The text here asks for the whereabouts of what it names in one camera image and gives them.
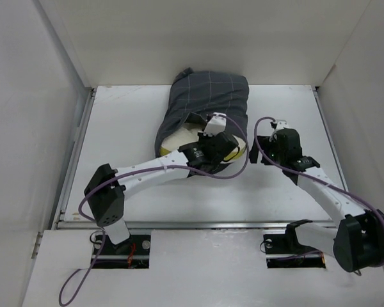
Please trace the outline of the cream pillow with yellow edge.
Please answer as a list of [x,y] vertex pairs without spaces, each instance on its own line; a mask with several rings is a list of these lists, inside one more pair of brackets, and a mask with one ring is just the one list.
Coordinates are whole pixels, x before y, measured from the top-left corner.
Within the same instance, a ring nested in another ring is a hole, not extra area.
[[[199,124],[185,123],[161,143],[158,151],[159,156],[167,155],[177,150],[180,146],[198,141],[198,133],[202,131],[203,126]],[[246,151],[246,143],[242,138],[233,134],[238,142],[238,147],[233,149],[221,162],[232,163],[238,160]]]

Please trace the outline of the dark plaid pillowcase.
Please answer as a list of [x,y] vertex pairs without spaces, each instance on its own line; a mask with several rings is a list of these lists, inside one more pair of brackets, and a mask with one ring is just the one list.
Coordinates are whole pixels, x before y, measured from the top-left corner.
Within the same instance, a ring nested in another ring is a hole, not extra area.
[[163,141],[177,131],[189,117],[206,119],[211,113],[223,113],[233,119],[226,131],[247,136],[249,84],[245,76],[215,71],[180,72],[169,92],[168,107],[154,143],[155,156],[162,155]]

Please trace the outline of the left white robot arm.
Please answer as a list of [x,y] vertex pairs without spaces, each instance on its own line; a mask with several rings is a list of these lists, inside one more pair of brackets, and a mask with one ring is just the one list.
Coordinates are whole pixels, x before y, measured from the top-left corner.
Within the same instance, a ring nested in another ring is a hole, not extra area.
[[84,197],[95,223],[108,236],[108,246],[118,254],[125,253],[131,244],[124,218],[125,200],[172,180],[215,175],[242,152],[237,138],[229,133],[206,136],[200,132],[197,141],[154,160],[122,169],[113,169],[110,164],[99,166],[84,190]]

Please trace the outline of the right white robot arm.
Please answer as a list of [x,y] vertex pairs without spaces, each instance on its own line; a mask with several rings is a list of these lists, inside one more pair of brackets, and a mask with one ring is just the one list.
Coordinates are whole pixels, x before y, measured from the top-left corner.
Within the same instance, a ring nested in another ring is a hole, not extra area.
[[346,272],[384,265],[384,214],[337,187],[314,158],[303,154],[296,130],[283,128],[271,136],[255,136],[250,162],[281,169],[336,225],[329,230],[309,219],[289,223],[284,235],[289,251],[320,250],[333,256]]

